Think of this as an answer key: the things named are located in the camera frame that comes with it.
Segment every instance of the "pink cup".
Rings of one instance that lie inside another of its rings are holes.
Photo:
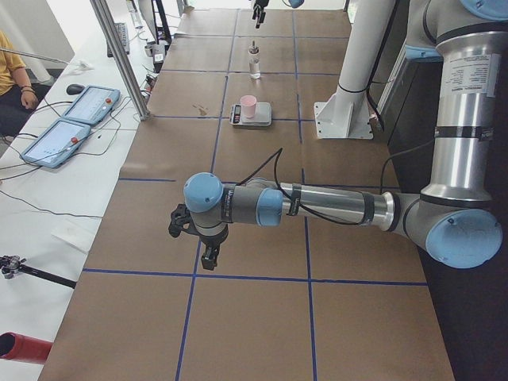
[[[257,99],[254,95],[244,95],[240,98],[241,114],[244,117],[256,115]]]

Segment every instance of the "keyboard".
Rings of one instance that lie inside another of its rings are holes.
[[[124,22],[115,22],[114,27],[117,29],[118,36],[120,37],[121,44],[124,46],[125,53],[130,53],[129,35],[127,34],[127,24]],[[110,45],[108,44],[108,57],[112,57]]]

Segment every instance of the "red cylinder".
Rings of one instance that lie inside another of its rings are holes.
[[[4,333],[0,336],[0,359],[44,364],[52,345],[49,341],[19,333]]]

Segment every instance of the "computer mouse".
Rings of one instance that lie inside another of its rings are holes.
[[[78,83],[72,83],[71,85],[67,86],[67,94],[69,95],[76,95],[81,93],[84,90],[85,86],[79,85]]]

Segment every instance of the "sticker label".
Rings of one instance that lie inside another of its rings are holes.
[[[446,60],[441,98],[455,94],[485,94],[494,98],[500,63],[499,54]]]

